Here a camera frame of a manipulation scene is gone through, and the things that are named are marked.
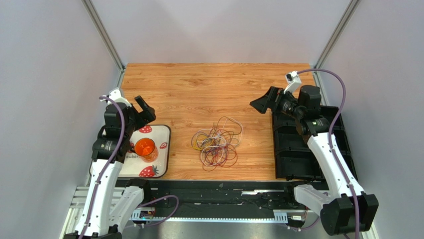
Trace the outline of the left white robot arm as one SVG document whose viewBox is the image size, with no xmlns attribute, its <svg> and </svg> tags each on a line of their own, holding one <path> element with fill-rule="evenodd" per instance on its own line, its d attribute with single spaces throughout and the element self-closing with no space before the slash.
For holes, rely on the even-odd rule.
<svg viewBox="0 0 424 239">
<path fill-rule="evenodd" d="M 131 214 L 150 190 L 149 182 L 131 179 L 115 206 L 112 197 L 115 185 L 130 150 L 134 132 L 155 121 L 155 110 L 141 96 L 135 97 L 142 111 L 138 112 L 126 98 L 101 96 L 105 101 L 105 123 L 92 146 L 92 172 L 84 209 L 74 232 L 65 239 L 120 239 Z"/>
</svg>

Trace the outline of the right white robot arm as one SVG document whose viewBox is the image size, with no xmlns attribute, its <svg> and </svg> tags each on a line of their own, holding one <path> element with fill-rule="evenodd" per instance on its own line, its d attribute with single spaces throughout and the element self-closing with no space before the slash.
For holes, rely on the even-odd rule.
<svg viewBox="0 0 424 239">
<path fill-rule="evenodd" d="M 379 202 L 367 194 L 354 178 L 332 132 L 334 123 L 321 114 L 320 88 L 305 85 L 298 98 L 288 89 L 270 87 L 266 94 L 250 102 L 261 114 L 268 109 L 295 120 L 296 130 L 312 151 L 329 187 L 330 195 L 311 185 L 294 188 L 295 200 L 319 214 L 324 230 L 330 236 L 370 230 Z"/>
</svg>

